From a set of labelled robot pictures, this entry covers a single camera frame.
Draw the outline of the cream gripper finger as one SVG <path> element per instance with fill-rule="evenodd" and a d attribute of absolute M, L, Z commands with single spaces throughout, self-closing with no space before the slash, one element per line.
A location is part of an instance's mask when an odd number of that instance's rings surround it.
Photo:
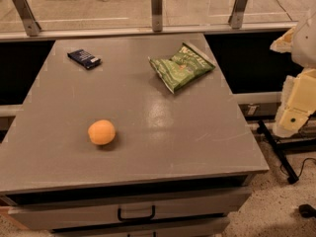
<path fill-rule="evenodd" d="M 281 37 L 274 40 L 270 46 L 270 50 L 279 53 L 291 52 L 294 31 L 295 28 L 291 28 L 286 31 Z"/>
<path fill-rule="evenodd" d="M 291 137 L 316 112 L 316 70 L 304 68 L 296 77 L 287 76 L 280 100 L 273 133 L 281 138 Z"/>

